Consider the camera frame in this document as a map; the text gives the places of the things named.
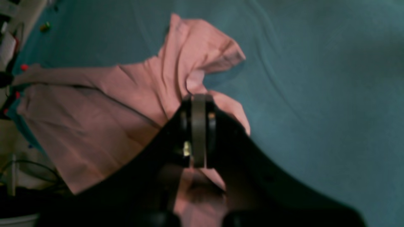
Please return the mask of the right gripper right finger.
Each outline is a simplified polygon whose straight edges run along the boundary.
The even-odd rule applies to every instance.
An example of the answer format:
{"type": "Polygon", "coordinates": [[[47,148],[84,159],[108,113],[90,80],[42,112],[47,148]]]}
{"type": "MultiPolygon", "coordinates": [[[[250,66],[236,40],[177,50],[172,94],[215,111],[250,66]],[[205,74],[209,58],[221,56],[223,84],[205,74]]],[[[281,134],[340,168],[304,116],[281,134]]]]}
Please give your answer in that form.
{"type": "Polygon", "coordinates": [[[206,167],[221,174],[230,209],[224,227],[364,227],[361,215],[283,171],[244,128],[205,96],[206,167]]]}

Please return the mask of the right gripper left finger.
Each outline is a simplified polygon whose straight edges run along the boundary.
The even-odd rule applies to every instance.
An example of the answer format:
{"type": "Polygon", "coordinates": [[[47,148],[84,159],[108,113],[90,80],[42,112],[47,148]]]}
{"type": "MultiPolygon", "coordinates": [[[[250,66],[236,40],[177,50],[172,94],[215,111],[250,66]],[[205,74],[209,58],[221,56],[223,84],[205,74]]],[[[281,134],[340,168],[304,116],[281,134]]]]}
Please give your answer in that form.
{"type": "Polygon", "coordinates": [[[182,171],[191,154],[191,96],[141,153],[106,180],[43,211],[39,227],[180,227],[173,213],[182,171]]]}

